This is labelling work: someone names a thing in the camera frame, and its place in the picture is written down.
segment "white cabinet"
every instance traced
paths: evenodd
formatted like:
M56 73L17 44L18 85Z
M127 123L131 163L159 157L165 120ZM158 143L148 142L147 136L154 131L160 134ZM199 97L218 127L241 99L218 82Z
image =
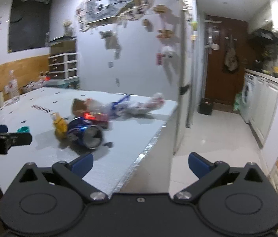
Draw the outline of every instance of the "white cabinet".
M258 77L254 90L250 123L262 144L268 134L278 96L278 84Z

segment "brown door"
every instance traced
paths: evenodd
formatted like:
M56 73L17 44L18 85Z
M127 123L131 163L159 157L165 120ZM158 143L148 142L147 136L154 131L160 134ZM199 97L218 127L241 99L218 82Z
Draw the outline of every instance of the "brown door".
M223 104L233 104L235 95L242 90L246 64L251 64L256 58L254 50L248 45L247 22L222 17L207 16L208 20L217 20L222 23L207 23L220 31L219 50L212 50L208 54L207 79L205 98ZM225 53L228 47L228 37L234 39L238 69L229 73L225 69Z

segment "range hood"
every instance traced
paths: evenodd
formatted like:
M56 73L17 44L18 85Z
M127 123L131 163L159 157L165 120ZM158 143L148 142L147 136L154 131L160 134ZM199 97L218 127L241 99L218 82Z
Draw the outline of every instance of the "range hood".
M259 28L251 33L250 40L262 44L278 43L278 38L273 32Z

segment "green bag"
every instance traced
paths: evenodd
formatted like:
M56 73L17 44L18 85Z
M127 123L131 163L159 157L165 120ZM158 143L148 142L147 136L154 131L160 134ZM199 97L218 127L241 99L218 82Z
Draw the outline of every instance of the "green bag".
M241 98L242 98L242 92L237 93L233 104L234 111L238 111L240 109Z

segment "black trash can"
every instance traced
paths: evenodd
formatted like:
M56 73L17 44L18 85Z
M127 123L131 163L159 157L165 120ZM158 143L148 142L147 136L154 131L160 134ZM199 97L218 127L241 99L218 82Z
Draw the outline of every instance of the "black trash can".
M199 113L204 115L211 115L213 109L213 102L210 99L202 98L199 106Z

